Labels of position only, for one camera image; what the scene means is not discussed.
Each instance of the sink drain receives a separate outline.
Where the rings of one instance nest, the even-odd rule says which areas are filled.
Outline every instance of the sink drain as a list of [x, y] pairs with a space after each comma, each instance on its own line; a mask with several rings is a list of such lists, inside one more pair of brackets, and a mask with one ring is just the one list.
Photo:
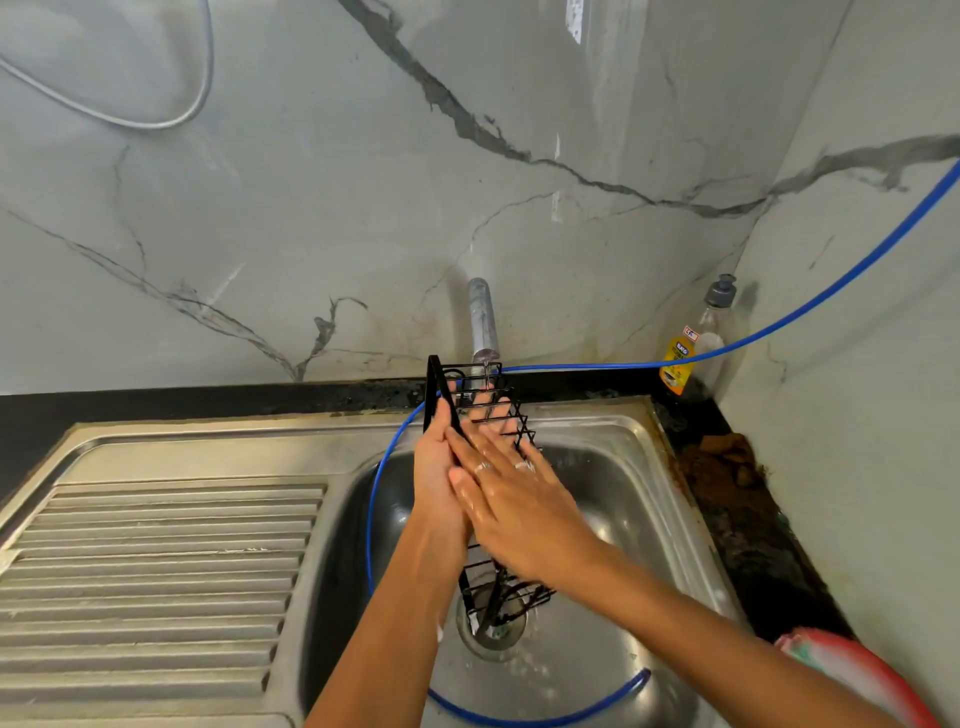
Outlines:
[[530, 613], [524, 612], [526, 605], [522, 599], [514, 599], [500, 607], [500, 614], [512, 619], [506, 624], [488, 624], [480, 629], [481, 616], [484, 606], [490, 601], [492, 589], [491, 584], [474, 593], [478, 609], [473, 614], [468, 615], [463, 602], [460, 602], [457, 609], [457, 631], [470, 652], [483, 660], [500, 663], [510, 660], [516, 653], [512, 647], [516, 646], [523, 636]]

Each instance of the wire basket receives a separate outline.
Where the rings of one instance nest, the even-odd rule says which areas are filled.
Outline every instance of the wire basket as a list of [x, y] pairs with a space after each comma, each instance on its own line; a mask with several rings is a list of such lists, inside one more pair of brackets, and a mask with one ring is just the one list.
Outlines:
[[[460, 418], [468, 417], [481, 424], [504, 423], [500, 436], [511, 438], [514, 448], [519, 449], [524, 438], [534, 442], [536, 432], [528, 426], [527, 416], [520, 411], [520, 402], [507, 386], [503, 365], [498, 361], [444, 365], [437, 355], [431, 355], [427, 360], [423, 429], [430, 426], [440, 397], [454, 413], [451, 426], [461, 435]], [[473, 634], [520, 618], [548, 602], [554, 593], [543, 584], [520, 579], [479, 544], [468, 546], [458, 585]]]

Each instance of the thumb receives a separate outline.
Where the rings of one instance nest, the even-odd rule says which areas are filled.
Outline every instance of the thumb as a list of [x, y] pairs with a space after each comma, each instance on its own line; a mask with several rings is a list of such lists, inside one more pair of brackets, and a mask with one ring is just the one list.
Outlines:
[[433, 420], [423, 434], [431, 440], [440, 442], [448, 427], [450, 427], [450, 405], [443, 397], [437, 397], [437, 411], [434, 412]]
[[479, 530], [496, 520], [483, 491], [467, 471], [463, 468], [450, 468], [448, 475], [453, 493], [473, 523], [474, 529]]

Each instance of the marble wall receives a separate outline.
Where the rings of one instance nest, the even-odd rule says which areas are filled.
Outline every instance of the marble wall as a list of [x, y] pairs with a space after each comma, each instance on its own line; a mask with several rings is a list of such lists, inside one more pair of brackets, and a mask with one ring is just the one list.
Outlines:
[[[200, 116], [0, 72], [0, 391], [652, 355], [736, 263], [847, 0], [210, 0]], [[197, 0], [19, 0], [0, 55], [175, 115]]]
[[[960, 158], [960, 5], [856, 2], [737, 266], [750, 329], [833, 283]], [[857, 636], [960, 725], [960, 188], [746, 350], [721, 408]]]

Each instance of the faucet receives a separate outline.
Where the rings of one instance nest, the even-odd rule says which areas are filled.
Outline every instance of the faucet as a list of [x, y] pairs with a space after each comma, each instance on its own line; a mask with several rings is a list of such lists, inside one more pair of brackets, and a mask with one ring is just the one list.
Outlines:
[[500, 345], [496, 340], [496, 320], [493, 318], [490, 286], [484, 279], [470, 279], [467, 283], [467, 291], [470, 298], [472, 361], [476, 364], [497, 361], [500, 358]]

